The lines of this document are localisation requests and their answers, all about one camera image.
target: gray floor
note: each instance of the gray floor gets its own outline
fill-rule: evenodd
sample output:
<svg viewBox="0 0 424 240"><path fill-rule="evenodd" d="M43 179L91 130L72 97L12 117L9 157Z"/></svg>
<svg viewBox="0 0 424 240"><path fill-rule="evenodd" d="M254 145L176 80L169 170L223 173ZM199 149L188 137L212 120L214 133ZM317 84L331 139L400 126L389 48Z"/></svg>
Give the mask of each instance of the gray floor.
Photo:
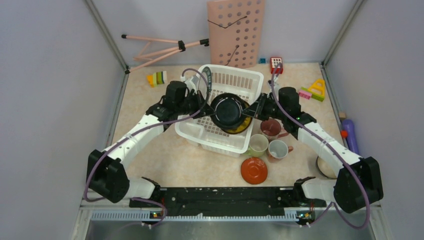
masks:
<svg viewBox="0 0 424 240"><path fill-rule="evenodd" d="M359 225L364 214L349 215ZM92 221L86 240L374 240L371 226L354 230L336 212L328 212L311 228L281 226L271 222L165 222L152 230L140 225L116 230L129 222Z"/></svg>

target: robotic arm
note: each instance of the robotic arm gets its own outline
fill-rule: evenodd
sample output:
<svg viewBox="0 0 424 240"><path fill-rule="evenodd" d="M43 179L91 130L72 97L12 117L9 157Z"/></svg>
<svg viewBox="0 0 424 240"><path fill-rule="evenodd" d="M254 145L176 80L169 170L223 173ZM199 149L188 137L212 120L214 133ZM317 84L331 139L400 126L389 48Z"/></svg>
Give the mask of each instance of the robotic arm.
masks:
<svg viewBox="0 0 424 240"><path fill-rule="evenodd" d="M209 86L211 76L206 73ZM156 136L164 132L180 115L192 115L200 110L194 118L214 114L214 110L206 104L202 94L195 92L197 77L188 82L171 81L166 88L166 94L155 105L151 106L137 125L123 136L117 143L103 152L94 150L88 158L87 181L89 188L117 203L122 199L141 197L158 199L160 186L147 178L128 179L126 169L134 157ZM340 160L326 145L333 147L354 170L360 179L370 203L383 198L383 188L378 162L372 158L362 158L349 151L334 138L328 135L308 113L301 111L299 95L293 87L283 87L278 91L278 102L283 109L298 122L314 131L324 141L299 128L278 108L271 94L261 93L259 98L243 114L262 121L269 118L279 119L287 132L297 140L310 146L332 168L337 180L322 180L314 177L299 179L294 183L295 195L300 199L321 199L336 202L345 212L352 213L365 206L364 197L353 176L347 171ZM95 164L105 152L114 148L97 169L89 176Z"/></svg>

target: red plate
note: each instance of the red plate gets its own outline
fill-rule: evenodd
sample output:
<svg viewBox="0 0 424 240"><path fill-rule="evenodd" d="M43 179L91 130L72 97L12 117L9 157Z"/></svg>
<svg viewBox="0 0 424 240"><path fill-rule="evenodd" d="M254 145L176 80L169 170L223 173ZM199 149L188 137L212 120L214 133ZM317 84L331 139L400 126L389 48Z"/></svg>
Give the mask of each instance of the red plate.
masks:
<svg viewBox="0 0 424 240"><path fill-rule="evenodd" d="M263 183L268 177L265 162L258 157L250 157L241 164L241 176L250 184Z"/></svg>

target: pink toy block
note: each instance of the pink toy block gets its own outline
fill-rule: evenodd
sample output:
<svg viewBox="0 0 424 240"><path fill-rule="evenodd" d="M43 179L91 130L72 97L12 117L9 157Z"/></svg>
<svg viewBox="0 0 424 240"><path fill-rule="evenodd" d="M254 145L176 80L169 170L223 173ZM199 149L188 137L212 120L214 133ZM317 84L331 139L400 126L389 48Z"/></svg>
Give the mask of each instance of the pink toy block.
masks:
<svg viewBox="0 0 424 240"><path fill-rule="evenodd" d="M301 96L302 98L305 98L305 99L310 99L312 97L312 93L304 91L304 90L300 90L299 96Z"/></svg>

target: purple cylinder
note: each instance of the purple cylinder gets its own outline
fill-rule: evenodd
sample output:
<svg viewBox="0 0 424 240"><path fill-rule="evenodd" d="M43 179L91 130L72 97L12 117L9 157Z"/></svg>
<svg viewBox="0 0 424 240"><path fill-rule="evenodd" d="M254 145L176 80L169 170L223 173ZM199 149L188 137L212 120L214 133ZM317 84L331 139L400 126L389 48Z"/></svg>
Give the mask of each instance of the purple cylinder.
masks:
<svg viewBox="0 0 424 240"><path fill-rule="evenodd" d="M357 137L355 135L355 125L354 122L350 119L345 119L341 122L343 130L347 132L347 146L349 150L359 155Z"/></svg>

